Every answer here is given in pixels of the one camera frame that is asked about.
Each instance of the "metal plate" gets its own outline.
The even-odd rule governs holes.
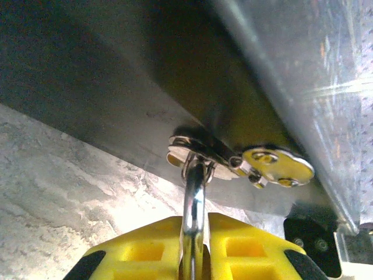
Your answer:
[[[308,184],[315,174],[306,160],[280,149],[252,148],[242,157],[267,180],[283,187]]]

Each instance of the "metal bolt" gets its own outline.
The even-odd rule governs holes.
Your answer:
[[[299,182],[297,180],[291,179],[291,178],[282,178],[277,181],[281,186],[286,188],[291,188],[299,185]]]
[[[321,238],[315,241],[315,247],[321,252],[326,252],[329,248],[327,242]]]
[[[264,188],[268,181],[265,179],[257,170],[251,169],[249,172],[249,181],[254,185],[256,188]]]
[[[278,156],[268,152],[256,152],[253,153],[251,157],[264,165],[271,165],[279,159]]]
[[[299,237],[294,238],[293,243],[295,245],[298,245],[299,247],[302,247],[302,248],[304,247],[303,240],[300,239]]]

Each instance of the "metal hook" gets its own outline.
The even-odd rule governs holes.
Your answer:
[[[194,153],[188,155],[182,169],[186,185],[181,232],[184,280],[202,279],[205,187],[213,169],[213,164],[207,166]]]

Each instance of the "metal bracket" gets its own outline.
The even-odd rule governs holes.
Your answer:
[[[223,180],[248,177],[256,188],[264,188],[268,182],[286,188],[302,186],[315,174],[305,159],[278,147],[256,146],[226,160],[201,141],[180,135],[170,138],[167,161],[183,167],[191,152],[203,159],[206,165],[213,166],[213,177]]]

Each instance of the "yellow plastic block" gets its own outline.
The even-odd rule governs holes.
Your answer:
[[[170,217],[91,248],[105,257],[90,280],[176,280],[182,217]]]
[[[297,245],[219,213],[209,213],[213,280],[301,280],[284,254]]]

